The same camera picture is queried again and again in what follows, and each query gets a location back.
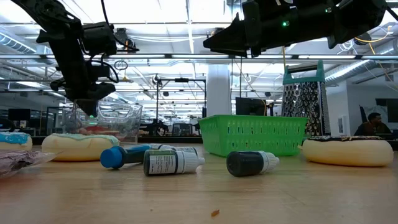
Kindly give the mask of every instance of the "wooden tabletop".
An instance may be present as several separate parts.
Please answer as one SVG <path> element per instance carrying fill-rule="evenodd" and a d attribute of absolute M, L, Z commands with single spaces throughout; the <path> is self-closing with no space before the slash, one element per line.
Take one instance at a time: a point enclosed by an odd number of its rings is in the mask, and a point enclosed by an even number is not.
<path fill-rule="evenodd" d="M 196 174 L 146 177 L 142 165 L 49 162 L 0 180 L 0 223 L 393 223 L 398 162 L 328 166 L 281 157 L 273 173 L 236 178 L 203 153 Z M 214 210 L 220 214 L 211 217 Z"/>

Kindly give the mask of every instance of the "patterned grater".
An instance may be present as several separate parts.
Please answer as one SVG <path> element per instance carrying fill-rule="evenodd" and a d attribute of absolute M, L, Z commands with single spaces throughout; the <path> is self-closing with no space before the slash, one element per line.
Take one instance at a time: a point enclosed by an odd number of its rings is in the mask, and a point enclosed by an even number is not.
<path fill-rule="evenodd" d="M 317 70 L 315 77 L 292 78 L 292 73 Z M 305 134 L 330 135 L 323 61 L 316 65 L 286 67 L 282 116 L 308 118 Z"/>

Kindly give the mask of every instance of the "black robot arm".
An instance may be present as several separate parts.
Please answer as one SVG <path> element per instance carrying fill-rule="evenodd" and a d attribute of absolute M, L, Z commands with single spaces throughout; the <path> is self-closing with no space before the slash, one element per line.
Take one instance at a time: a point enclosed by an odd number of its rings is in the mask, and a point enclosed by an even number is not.
<path fill-rule="evenodd" d="M 251 50 L 252 57 L 257 57 L 267 49 L 327 37 L 332 49 L 378 26 L 388 9 L 385 0 L 280 0 L 280 3 L 244 2 L 244 20 L 239 20 L 237 14 L 229 27 L 205 40 L 203 46 L 241 57 L 247 57 L 247 50 Z"/>
<path fill-rule="evenodd" d="M 66 97 L 75 101 L 87 99 L 79 107 L 88 115 L 96 116 L 98 100 L 116 91 L 113 84 L 97 84 L 98 77 L 109 77 L 109 66 L 92 66 L 85 61 L 82 50 L 94 57 L 97 54 L 116 54 L 113 27 L 105 22 L 83 26 L 56 0 L 12 0 L 23 8 L 43 30 L 38 43 L 48 42 L 63 78 L 51 83 L 51 89 L 65 89 Z"/>

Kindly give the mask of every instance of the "column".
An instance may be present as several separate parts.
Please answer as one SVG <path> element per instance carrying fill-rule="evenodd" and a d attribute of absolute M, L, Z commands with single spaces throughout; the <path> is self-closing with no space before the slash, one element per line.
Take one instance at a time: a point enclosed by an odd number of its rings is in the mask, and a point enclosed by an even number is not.
<path fill-rule="evenodd" d="M 231 114 L 231 74 L 228 65 L 209 65 L 207 73 L 207 117 Z"/>

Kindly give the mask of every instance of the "small bottle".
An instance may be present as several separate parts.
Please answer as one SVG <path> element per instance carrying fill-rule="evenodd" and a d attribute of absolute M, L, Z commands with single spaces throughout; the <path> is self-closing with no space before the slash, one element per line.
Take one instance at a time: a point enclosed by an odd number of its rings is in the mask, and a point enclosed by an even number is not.
<path fill-rule="evenodd" d="M 144 154 L 149 149 L 151 146 L 148 144 L 133 146 L 130 149 L 113 146 L 104 150 L 99 159 L 103 167 L 118 169 L 125 164 L 144 162 Z"/>
<path fill-rule="evenodd" d="M 194 172 L 204 163 L 204 158 L 192 152 L 148 150 L 144 156 L 144 173 L 146 176 L 183 174 Z"/>
<path fill-rule="evenodd" d="M 272 171 L 279 159 L 263 151 L 230 152 L 226 158 L 228 172 L 235 177 L 245 177 Z"/>
<path fill-rule="evenodd" d="M 198 151 L 194 147 L 173 147 L 169 145 L 163 144 L 151 144 L 152 149 L 158 149 L 160 151 L 164 150 L 174 150 L 174 151 L 184 151 L 184 152 L 193 152 L 198 155 Z"/>
<path fill-rule="evenodd" d="M 172 149 L 174 148 L 173 146 L 169 145 L 164 145 L 164 144 L 150 144 L 152 149 Z"/>

